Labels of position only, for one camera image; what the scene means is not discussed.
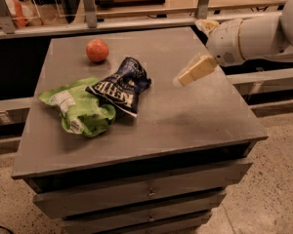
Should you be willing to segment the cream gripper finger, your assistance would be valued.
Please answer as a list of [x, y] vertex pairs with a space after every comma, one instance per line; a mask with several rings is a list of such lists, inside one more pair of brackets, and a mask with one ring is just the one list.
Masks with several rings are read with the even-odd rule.
[[177, 75], [177, 85], [184, 87], [200, 78], [211, 74], [217, 67], [217, 63], [212, 56], [200, 56], [192, 63], [184, 67]]
[[207, 37], [220, 25], [215, 20], [210, 19], [198, 19], [195, 22], [197, 29], [203, 32]]

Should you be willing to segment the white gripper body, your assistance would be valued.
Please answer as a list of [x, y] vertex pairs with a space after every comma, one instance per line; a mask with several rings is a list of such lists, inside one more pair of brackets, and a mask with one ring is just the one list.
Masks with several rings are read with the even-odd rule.
[[239, 31], [242, 19], [233, 19], [219, 24], [209, 35], [206, 48], [220, 66], [244, 63], [240, 52]]

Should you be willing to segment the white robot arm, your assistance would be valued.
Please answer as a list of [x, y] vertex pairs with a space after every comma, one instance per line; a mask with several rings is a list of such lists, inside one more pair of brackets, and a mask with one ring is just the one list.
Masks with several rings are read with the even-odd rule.
[[253, 59], [293, 62], [293, 0], [278, 15], [222, 23], [199, 19], [195, 24], [207, 36], [208, 53], [195, 55], [179, 72], [174, 78], [177, 87], [211, 74], [218, 65], [241, 65]]

